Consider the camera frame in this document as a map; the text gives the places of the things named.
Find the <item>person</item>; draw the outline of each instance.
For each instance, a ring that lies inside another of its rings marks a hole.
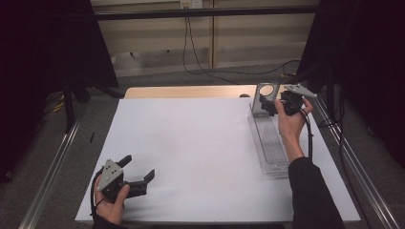
[[[303,98],[306,114],[312,112],[313,107]],[[294,216],[292,228],[344,228],[336,205],[330,191],[322,177],[320,169],[304,156],[299,143],[301,131],[305,120],[300,114],[286,115],[281,100],[274,101],[278,112],[279,133],[288,156],[288,178],[292,190],[292,207]],[[128,195],[129,187],[125,185],[118,194],[115,203],[104,199],[101,192],[95,191],[95,200],[98,203],[98,216],[95,218],[95,229],[120,229],[123,213],[123,204]]]

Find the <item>electrical outlet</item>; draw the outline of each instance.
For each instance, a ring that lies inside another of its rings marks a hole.
[[[191,0],[181,0],[180,9],[191,9]]]
[[[191,9],[202,9],[203,0],[191,0]]]

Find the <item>gray carpet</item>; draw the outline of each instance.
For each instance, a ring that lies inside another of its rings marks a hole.
[[[241,67],[230,70],[258,73],[272,70],[274,67],[277,66]],[[296,63],[287,65],[285,71],[286,73],[293,73],[296,67]],[[280,82],[283,80],[279,77],[282,72],[283,69],[265,75],[234,73],[215,73],[215,75],[226,77],[239,84],[256,84],[269,81]],[[119,79],[122,92],[134,86],[224,84],[229,83],[205,74],[190,73],[161,73]],[[75,222],[75,215],[87,188],[86,185],[91,178],[92,171],[95,169],[94,166],[117,108],[117,99],[92,89],[89,89],[89,91],[93,95],[92,100],[86,105],[85,115],[75,135],[75,141],[66,155],[57,181],[52,187],[41,217],[36,223],[36,228],[89,228],[86,224]],[[379,138],[369,135],[367,123],[351,106],[350,101],[347,101],[346,104],[345,136],[357,153],[376,188],[389,204],[396,220],[400,225],[405,225],[405,195],[403,195],[405,193],[405,182],[403,182],[405,180],[405,170],[390,157]],[[318,122],[321,121],[319,114],[314,114],[314,116]],[[65,115],[63,109],[56,114],[47,114],[43,119],[30,149],[13,171],[12,182],[0,186],[0,228],[17,228],[21,223],[64,137],[64,129]],[[321,132],[330,148],[335,163],[338,168],[341,168],[338,146],[335,140],[328,129],[321,129]],[[93,133],[95,134],[91,142],[90,139]],[[354,190],[372,228],[383,228],[380,219],[364,192],[362,192],[350,168],[348,170]],[[268,225],[244,226],[243,228],[264,227],[268,227]],[[347,223],[346,227],[368,228],[364,219],[359,222]],[[194,226],[182,226],[181,228],[194,228]]]

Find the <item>hand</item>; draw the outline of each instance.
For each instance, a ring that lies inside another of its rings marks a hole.
[[[101,176],[98,176],[95,187],[98,187],[100,179]],[[120,225],[122,222],[124,200],[128,196],[129,189],[128,184],[124,185],[121,190],[119,190],[115,203],[108,202],[108,199],[105,199],[104,194],[98,190],[95,190],[95,203],[98,203],[98,206],[96,207],[98,215],[112,222],[113,224]]]
[[[303,98],[305,104],[304,111],[309,114],[312,112],[313,107],[309,101]],[[286,147],[287,156],[289,162],[294,159],[304,156],[304,153],[300,147],[300,134],[305,124],[305,119],[301,114],[296,113],[294,115],[288,116],[284,111],[283,103],[280,99],[274,100],[274,105],[277,109],[279,118],[279,133],[283,139],[284,146]]]

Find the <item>person's left hand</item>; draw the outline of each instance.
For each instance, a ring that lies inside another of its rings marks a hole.
[[[98,176],[95,187],[98,187],[101,175]],[[98,190],[95,190],[95,203],[98,203],[97,214],[113,224],[120,225],[122,222],[122,214],[124,208],[124,200],[129,193],[129,185],[125,185],[119,190],[117,200],[115,203],[108,202],[105,196]]]

